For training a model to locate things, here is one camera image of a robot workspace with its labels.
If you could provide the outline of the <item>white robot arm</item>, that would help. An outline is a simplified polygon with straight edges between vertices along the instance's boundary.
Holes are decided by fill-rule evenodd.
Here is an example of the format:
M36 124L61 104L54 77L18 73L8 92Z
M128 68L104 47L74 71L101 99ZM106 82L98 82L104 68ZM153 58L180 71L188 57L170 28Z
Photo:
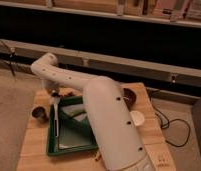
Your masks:
M120 83L107 76L61 69L52 53L34 61L31 71L41 79L82 92L107 171L156 171L124 101Z

